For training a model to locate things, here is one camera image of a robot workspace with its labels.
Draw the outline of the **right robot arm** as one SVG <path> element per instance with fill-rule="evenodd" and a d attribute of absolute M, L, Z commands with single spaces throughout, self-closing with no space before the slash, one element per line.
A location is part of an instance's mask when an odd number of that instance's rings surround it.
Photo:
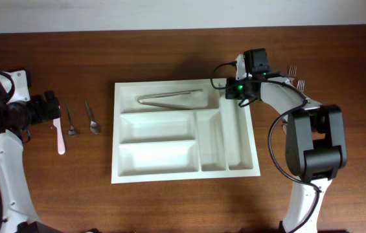
<path fill-rule="evenodd" d="M 305 95 L 296 66 L 286 74 L 271 71 L 264 48 L 247 50 L 229 65 L 236 73 L 222 88 L 227 99 L 239 100 L 239 107 L 260 100 L 279 113 L 268 131 L 268 150 L 293 183 L 279 232 L 317 232 L 325 193 L 347 163 L 341 108 Z"/>

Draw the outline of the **steel tongs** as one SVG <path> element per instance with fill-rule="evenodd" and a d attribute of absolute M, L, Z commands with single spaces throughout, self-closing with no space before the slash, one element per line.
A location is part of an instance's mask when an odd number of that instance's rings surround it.
<path fill-rule="evenodd" d="M 137 102 L 154 107 L 190 110 L 207 107 L 209 98 L 203 89 L 195 89 L 173 93 L 147 94 L 138 97 Z"/>

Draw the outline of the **steel fork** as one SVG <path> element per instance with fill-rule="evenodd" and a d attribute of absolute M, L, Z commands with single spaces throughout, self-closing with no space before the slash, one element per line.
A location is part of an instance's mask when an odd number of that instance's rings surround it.
<path fill-rule="evenodd" d="M 297 86 L 296 88 L 300 91 L 300 92 L 304 92 L 304 86 L 305 86 L 305 81 L 300 79 L 297 81 Z"/>

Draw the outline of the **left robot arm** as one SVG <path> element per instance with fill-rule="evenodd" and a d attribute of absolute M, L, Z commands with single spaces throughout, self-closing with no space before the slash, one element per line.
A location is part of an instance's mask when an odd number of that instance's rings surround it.
<path fill-rule="evenodd" d="M 31 96 L 25 69 L 0 71 L 0 232 L 55 232 L 40 220 L 29 193 L 23 167 L 23 146 L 29 126 L 52 122 L 57 149 L 66 152 L 60 105 L 52 91 Z"/>

